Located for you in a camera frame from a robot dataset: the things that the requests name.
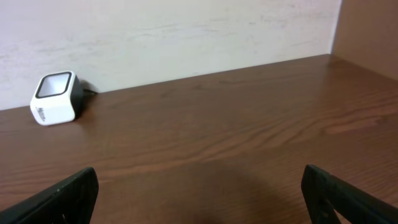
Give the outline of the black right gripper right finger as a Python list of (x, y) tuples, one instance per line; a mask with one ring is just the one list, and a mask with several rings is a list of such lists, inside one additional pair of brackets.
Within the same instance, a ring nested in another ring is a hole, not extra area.
[(312, 223), (397, 223), (397, 208), (317, 166), (305, 166), (301, 189)]

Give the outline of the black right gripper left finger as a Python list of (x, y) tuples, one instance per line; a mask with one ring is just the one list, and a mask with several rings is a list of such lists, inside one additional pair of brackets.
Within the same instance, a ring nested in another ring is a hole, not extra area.
[(92, 167), (1, 211), (1, 223), (89, 223), (99, 192)]

